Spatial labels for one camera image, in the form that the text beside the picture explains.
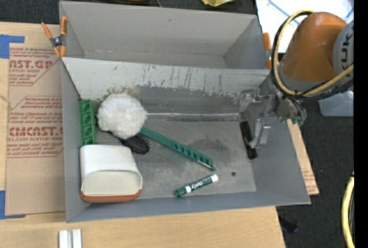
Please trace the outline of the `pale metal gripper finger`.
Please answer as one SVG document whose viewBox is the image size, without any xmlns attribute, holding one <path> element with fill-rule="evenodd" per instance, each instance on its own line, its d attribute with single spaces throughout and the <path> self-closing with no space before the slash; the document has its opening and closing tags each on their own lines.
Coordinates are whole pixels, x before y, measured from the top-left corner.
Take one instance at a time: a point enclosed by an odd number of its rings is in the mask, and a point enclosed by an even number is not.
<svg viewBox="0 0 368 248">
<path fill-rule="evenodd" d="M 262 121 L 261 119 L 257 119 L 256 122 L 254 122 L 252 130 L 252 139 L 250 142 L 248 142 L 248 145 L 251 148 L 256 148 L 258 146 L 261 133 L 262 133 Z"/>
<path fill-rule="evenodd" d="M 271 125 L 268 123 L 263 123 L 261 126 L 261 133 L 260 133 L 260 145 L 267 144 L 269 132 L 271 129 Z"/>
</svg>

